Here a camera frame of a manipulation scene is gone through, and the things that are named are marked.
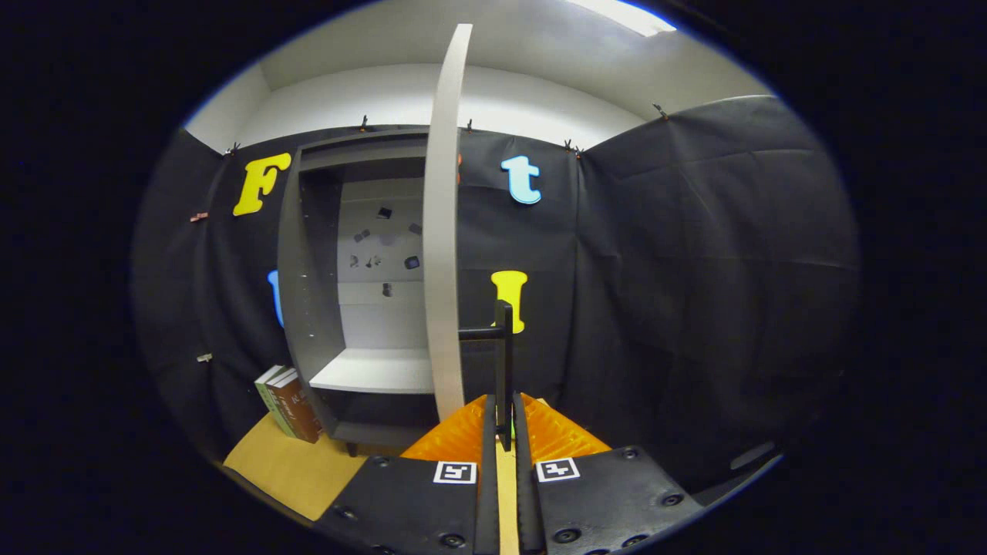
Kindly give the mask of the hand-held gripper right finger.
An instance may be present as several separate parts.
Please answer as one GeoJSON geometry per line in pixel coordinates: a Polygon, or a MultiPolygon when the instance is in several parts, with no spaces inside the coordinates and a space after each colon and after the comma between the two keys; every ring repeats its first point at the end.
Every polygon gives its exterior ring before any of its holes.
{"type": "Polygon", "coordinates": [[[523,554],[632,554],[706,510],[641,446],[609,449],[519,392],[514,432],[523,554]]]}

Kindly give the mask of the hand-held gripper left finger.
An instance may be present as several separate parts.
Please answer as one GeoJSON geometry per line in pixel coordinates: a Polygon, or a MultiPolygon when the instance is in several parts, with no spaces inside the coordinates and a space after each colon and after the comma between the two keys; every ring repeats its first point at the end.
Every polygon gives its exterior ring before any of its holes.
{"type": "Polygon", "coordinates": [[[355,554],[497,554],[496,400],[482,395],[404,456],[371,456],[314,524],[355,554]]]}

